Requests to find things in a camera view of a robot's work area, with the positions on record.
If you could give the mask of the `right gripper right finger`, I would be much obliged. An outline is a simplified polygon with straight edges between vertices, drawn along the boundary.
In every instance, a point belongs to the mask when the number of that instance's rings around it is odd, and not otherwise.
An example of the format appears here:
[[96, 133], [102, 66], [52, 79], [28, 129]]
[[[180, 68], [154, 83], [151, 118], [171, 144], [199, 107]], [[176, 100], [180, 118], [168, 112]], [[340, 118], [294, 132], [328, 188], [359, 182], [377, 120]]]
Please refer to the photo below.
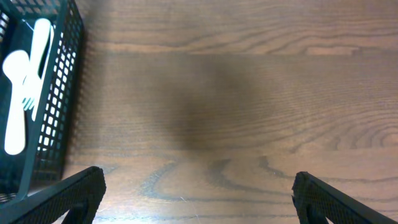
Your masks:
[[308, 172], [298, 172], [292, 201], [300, 224], [397, 224]]

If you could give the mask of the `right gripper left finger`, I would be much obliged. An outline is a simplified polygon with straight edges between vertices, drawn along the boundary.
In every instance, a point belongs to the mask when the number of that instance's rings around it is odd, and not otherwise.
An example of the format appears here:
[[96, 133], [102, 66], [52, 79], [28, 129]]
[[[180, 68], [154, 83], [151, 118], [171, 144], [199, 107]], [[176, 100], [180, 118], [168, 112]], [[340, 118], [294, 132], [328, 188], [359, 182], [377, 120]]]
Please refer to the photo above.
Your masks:
[[91, 166], [1, 209], [1, 223], [93, 223], [106, 192], [103, 169]]

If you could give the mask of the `white plastic fork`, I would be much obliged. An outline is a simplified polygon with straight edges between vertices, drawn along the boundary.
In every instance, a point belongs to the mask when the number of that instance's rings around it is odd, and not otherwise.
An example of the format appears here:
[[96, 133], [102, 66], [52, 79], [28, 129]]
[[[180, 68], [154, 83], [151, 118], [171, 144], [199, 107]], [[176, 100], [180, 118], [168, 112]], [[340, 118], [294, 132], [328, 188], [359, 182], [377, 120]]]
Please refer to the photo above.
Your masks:
[[38, 95], [42, 88], [42, 79], [40, 78], [40, 65], [47, 42], [50, 37], [51, 23], [48, 19], [40, 18], [35, 21], [32, 43], [29, 55], [28, 74], [23, 82], [25, 97], [22, 101], [25, 111], [31, 110], [39, 102]]

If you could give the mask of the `white plastic spoon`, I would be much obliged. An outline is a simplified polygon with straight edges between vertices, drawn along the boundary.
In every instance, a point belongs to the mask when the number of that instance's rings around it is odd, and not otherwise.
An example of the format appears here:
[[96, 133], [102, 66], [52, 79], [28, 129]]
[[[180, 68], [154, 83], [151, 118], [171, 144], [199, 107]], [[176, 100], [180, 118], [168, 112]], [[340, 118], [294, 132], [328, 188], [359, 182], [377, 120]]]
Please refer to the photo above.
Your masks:
[[15, 156], [20, 154], [26, 144], [25, 117], [22, 100], [24, 96], [23, 81], [27, 75], [29, 56], [24, 50], [11, 52], [3, 61], [2, 69], [11, 82], [11, 99], [6, 124], [4, 150]]

